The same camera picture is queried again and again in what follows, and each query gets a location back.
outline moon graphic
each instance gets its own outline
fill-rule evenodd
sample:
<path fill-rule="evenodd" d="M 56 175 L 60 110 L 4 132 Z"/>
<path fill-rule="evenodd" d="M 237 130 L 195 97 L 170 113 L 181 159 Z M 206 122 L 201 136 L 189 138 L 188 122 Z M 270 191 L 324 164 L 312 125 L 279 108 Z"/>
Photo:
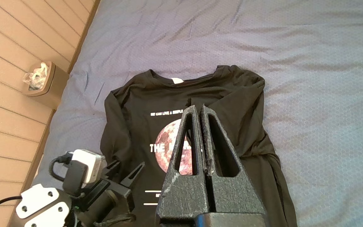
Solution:
<path fill-rule="evenodd" d="M 181 119 L 166 125 L 166 127 L 160 131 L 155 141 L 155 144 L 164 144 L 164 150 L 162 152 L 156 152 L 155 158 L 160 168 L 165 172 L 167 172 L 170 157 L 172 156 L 173 153 L 173 147 L 176 142 L 176 136 L 177 136 L 177 131 L 179 130 L 180 122 Z M 183 152 L 181 154 L 179 172 L 181 175 L 193 174 L 191 147 L 188 144 L 186 138 L 184 138 Z"/>

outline wooden wall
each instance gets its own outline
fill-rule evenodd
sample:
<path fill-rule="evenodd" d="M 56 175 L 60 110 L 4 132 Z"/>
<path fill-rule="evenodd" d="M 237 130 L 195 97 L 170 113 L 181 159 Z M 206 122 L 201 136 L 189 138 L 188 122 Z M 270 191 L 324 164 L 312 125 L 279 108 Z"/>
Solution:
<path fill-rule="evenodd" d="M 19 195 L 52 109 L 20 93 L 29 67 L 69 69 L 94 0 L 0 0 L 0 199 Z M 16 201 L 0 206 L 7 226 Z"/>

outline trash can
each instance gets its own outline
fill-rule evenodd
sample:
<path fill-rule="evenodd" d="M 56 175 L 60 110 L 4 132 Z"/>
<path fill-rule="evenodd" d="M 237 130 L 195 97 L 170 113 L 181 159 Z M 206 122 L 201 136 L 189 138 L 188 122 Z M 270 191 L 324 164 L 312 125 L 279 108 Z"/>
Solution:
<path fill-rule="evenodd" d="M 62 92 L 69 79 L 69 75 L 50 61 L 45 61 L 44 63 L 48 67 L 48 70 L 46 73 L 46 81 L 42 88 L 35 90 L 29 84 L 24 83 L 22 92 L 24 95 L 43 105 L 57 109 L 61 102 Z M 37 68 L 40 68 L 40 63 L 33 65 L 29 69 L 29 72 L 33 72 Z"/>

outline plastic bag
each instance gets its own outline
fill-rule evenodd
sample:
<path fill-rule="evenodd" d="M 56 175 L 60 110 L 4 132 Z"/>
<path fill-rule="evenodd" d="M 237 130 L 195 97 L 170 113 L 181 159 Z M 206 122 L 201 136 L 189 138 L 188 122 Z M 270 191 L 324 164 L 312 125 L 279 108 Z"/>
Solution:
<path fill-rule="evenodd" d="M 23 82 L 29 85 L 29 90 L 38 90 L 43 88 L 46 82 L 48 66 L 44 62 L 40 64 L 40 68 L 34 69 L 32 73 L 26 73 Z"/>

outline bed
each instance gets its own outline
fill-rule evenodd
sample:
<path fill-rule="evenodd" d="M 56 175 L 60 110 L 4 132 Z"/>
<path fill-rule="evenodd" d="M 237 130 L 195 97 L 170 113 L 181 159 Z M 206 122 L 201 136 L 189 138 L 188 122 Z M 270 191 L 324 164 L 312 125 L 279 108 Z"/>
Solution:
<path fill-rule="evenodd" d="M 103 102 L 132 76 L 217 65 L 264 77 L 264 128 L 298 225 L 363 226 L 363 0 L 102 0 L 33 184 L 60 187 L 48 163 L 65 151 L 99 151 Z"/>

